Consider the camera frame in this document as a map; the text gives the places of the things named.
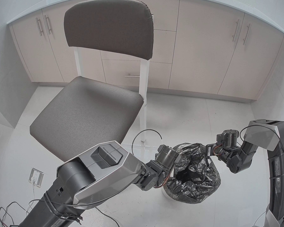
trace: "chair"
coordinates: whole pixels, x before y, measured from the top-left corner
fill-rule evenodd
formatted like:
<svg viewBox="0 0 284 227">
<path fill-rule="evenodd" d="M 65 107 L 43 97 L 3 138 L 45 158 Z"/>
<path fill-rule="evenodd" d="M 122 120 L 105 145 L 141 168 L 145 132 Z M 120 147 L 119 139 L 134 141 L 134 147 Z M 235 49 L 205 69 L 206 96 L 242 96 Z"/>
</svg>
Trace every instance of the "chair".
<svg viewBox="0 0 284 227">
<path fill-rule="evenodd" d="M 67 161 L 111 140 L 121 143 L 141 107 L 146 128 L 146 92 L 154 28 L 149 8 L 137 0 L 89 0 L 66 11 L 64 31 L 74 47 L 78 77 L 46 106 L 30 134 Z M 80 47 L 141 58 L 139 93 L 84 78 Z"/>
</svg>

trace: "cabinet handle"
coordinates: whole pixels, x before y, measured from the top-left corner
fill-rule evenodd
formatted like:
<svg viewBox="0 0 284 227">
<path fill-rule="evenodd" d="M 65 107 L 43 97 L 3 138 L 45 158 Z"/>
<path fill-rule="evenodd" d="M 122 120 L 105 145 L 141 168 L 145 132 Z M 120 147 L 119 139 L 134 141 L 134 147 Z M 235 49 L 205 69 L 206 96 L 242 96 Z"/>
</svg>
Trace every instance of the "cabinet handle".
<svg viewBox="0 0 284 227">
<path fill-rule="evenodd" d="M 37 26 L 38 26 L 39 34 L 40 34 L 40 36 L 42 36 L 42 32 L 43 32 L 43 30 L 41 30 L 41 29 L 40 29 L 39 21 L 40 21 L 40 19 L 36 18 L 36 22 L 37 22 Z"/>
<path fill-rule="evenodd" d="M 236 40 L 236 37 L 237 37 L 237 33 L 238 33 L 238 29 L 239 29 L 239 25 L 240 25 L 240 20 L 238 19 L 238 21 L 236 22 L 237 23 L 237 28 L 236 28 L 236 32 L 235 32 L 235 35 L 233 35 L 233 42 L 235 42 Z"/>
<path fill-rule="evenodd" d="M 46 27 L 47 27 L 48 34 L 50 35 L 51 28 L 49 28 L 49 26 L 48 26 L 48 21 L 47 21 L 47 19 L 48 19 L 48 17 L 46 17 L 46 15 L 44 15 L 45 25 L 46 25 Z"/>
<path fill-rule="evenodd" d="M 126 77 L 126 78 L 139 78 L 140 76 L 131 76 L 130 74 L 128 74 L 128 75 L 125 75 L 124 77 Z"/>
<path fill-rule="evenodd" d="M 249 35 L 250 26 L 251 26 L 251 24 L 247 25 L 247 27 L 248 27 L 247 34 L 246 34 L 245 39 L 243 39 L 244 40 L 244 45 L 246 44 L 246 41 L 247 41 L 247 38 L 248 38 L 248 35 Z"/>
</svg>

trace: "white power cord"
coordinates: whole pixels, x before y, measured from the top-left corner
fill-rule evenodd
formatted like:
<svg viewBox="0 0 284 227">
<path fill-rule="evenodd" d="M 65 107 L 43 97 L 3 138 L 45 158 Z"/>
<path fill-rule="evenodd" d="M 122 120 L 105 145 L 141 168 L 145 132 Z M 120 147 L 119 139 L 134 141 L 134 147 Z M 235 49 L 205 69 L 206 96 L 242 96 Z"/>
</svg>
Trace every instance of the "white power cord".
<svg viewBox="0 0 284 227">
<path fill-rule="evenodd" d="M 32 180 L 31 180 L 31 186 L 32 186 L 32 190 L 33 190 L 33 199 L 35 199 L 35 191 L 34 191 L 34 186 L 35 186 L 35 181 L 36 181 L 36 178 L 34 177 Z M 26 216 L 27 216 L 27 212 L 29 210 L 29 208 L 33 209 L 31 206 L 32 206 L 33 202 L 29 203 L 28 204 L 28 207 L 26 209 Z"/>
</svg>

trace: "black trash bag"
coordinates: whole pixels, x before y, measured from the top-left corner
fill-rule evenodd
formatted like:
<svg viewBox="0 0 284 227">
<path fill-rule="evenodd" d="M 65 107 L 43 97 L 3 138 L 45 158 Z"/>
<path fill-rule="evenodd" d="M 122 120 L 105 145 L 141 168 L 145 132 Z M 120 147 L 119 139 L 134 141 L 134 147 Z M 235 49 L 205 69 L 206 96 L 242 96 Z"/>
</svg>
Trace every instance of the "black trash bag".
<svg viewBox="0 0 284 227">
<path fill-rule="evenodd" d="M 220 174 L 205 146 L 200 143 L 183 143 L 175 146 L 183 159 L 175 166 L 175 175 L 164 185 L 165 192 L 174 200 L 201 203 L 220 186 Z"/>
</svg>

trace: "tiled floor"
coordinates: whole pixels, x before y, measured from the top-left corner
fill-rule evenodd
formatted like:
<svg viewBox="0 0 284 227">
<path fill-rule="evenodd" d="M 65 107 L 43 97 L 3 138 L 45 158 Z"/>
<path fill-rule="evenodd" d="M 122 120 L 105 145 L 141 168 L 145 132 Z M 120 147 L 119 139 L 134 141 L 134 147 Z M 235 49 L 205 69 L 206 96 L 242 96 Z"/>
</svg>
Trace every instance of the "tiled floor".
<svg viewBox="0 0 284 227">
<path fill-rule="evenodd" d="M 35 188 L 40 198 L 56 178 L 56 168 L 62 162 L 43 148 L 29 134 L 29 126 L 43 108 L 59 93 L 61 87 L 38 87 L 17 127 L 0 125 L 0 206 L 17 201 L 27 207 L 33 198 L 28 182 L 31 168 L 45 172 L 41 188 Z M 163 143 L 175 146 L 183 142 L 214 143 L 216 134 L 225 129 L 242 129 L 253 120 L 249 104 L 192 98 L 166 94 L 148 94 L 148 128 L 163 136 Z M 130 148 L 139 132 L 138 118 L 126 135 L 123 146 Z M 135 154 L 144 162 L 154 157 L 160 138 L 147 133 L 145 147 L 135 142 Z M 223 162 L 213 158 L 220 172 L 220 188 L 204 202 L 184 204 L 166 198 L 161 190 L 141 191 L 132 185 L 99 206 L 116 218 L 123 227 L 196 226 L 196 227 L 250 227 L 267 206 L 266 169 L 263 151 L 259 148 L 251 167 L 232 174 Z M 16 224 L 25 217 L 17 205 L 9 208 Z M 113 227 L 116 224 L 96 210 L 83 214 L 85 227 Z M 5 222 L 11 224 L 10 218 Z"/>
</svg>

